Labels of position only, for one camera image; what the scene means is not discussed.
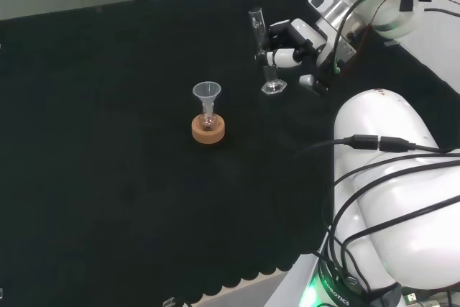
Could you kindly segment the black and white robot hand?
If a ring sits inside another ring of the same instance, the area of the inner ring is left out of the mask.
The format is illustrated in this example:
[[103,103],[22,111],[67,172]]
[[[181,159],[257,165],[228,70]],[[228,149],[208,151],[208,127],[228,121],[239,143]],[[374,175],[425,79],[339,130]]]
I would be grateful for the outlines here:
[[298,67],[306,58],[322,65],[330,53],[326,36],[302,19],[287,19],[270,26],[263,20],[254,20],[252,29],[257,45],[256,59],[266,79],[262,92],[267,95],[281,93],[287,87],[277,76],[279,69]]

